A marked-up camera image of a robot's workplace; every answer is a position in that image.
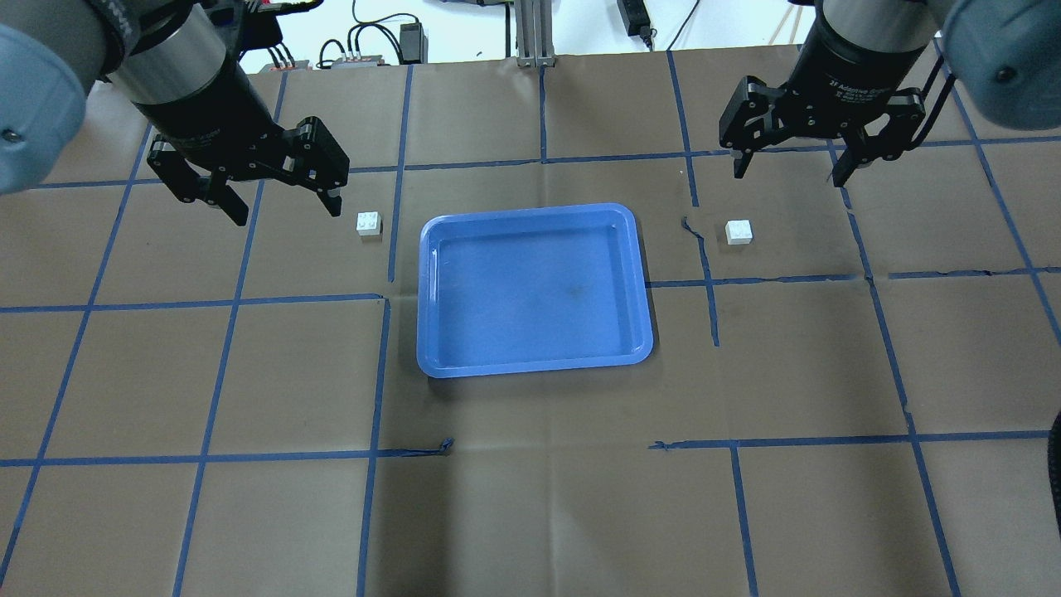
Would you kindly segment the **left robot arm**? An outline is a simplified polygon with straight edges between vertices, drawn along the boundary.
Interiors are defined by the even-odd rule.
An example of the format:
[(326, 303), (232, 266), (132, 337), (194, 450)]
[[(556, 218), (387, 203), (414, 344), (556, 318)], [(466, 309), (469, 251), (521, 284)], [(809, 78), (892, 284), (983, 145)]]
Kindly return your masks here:
[(314, 1), (4, 1), (2, 192), (41, 185), (75, 138), (95, 82), (129, 99), (156, 131), (147, 166), (182, 203), (237, 226), (249, 207), (231, 182), (314, 192), (341, 215), (348, 155), (318, 117), (276, 124), (240, 56), (280, 43), (277, 20)]

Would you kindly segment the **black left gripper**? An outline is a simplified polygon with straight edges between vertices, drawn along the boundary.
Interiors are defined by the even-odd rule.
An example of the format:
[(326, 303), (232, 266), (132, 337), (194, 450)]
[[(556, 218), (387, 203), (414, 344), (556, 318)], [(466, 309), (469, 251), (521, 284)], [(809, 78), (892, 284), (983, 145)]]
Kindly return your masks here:
[(315, 116), (283, 131), (242, 70), (223, 70), (171, 102), (134, 99), (133, 105), (156, 131), (147, 166), (178, 201), (205, 203), (246, 226), (250, 209), (227, 177), (250, 180), (280, 166), (281, 182), (314, 192), (332, 218), (342, 214), (350, 158), (333, 133)]

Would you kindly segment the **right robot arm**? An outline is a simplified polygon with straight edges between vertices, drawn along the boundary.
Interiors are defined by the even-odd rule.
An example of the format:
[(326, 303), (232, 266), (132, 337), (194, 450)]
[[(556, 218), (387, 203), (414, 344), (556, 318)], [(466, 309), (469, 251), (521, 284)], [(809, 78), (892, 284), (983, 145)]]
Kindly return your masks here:
[(1059, 126), (1057, 1), (815, 1), (792, 74), (747, 75), (719, 119), (744, 177), (756, 152), (792, 138), (838, 139), (831, 177), (920, 147), (957, 82), (986, 120), (1013, 131)]

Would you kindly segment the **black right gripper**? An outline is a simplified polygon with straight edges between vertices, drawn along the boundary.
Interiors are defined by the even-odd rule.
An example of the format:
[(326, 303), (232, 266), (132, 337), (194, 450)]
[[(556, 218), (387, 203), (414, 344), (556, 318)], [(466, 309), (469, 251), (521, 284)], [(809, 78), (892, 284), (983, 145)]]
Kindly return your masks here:
[[(807, 41), (780, 88), (743, 76), (719, 118), (719, 145), (730, 152), (733, 177), (745, 177), (758, 151), (796, 138), (841, 135), (845, 150), (832, 169), (834, 187), (843, 187), (876, 159), (895, 160), (912, 147), (926, 116), (921, 90), (905, 88), (888, 99), (879, 133), (853, 126), (867, 124), (873, 109), (882, 112), (898, 86), (898, 70), (899, 53)], [(842, 124), (848, 129), (841, 133)]]

